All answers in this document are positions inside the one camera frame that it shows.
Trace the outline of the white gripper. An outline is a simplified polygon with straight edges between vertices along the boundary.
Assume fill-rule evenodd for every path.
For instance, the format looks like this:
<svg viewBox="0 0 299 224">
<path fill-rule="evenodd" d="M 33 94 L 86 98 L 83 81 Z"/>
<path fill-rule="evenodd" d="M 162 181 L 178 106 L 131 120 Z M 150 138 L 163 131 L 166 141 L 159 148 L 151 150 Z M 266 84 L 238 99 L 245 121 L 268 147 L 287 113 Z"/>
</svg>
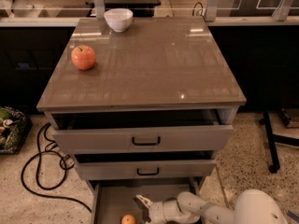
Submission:
<svg viewBox="0 0 299 224">
<path fill-rule="evenodd" d="M 152 200 L 137 194 L 136 198 L 149 209 L 151 224 L 166 224 L 177 221 L 180 215 L 178 203 L 175 200 L 166 202 L 153 202 Z"/>
</svg>

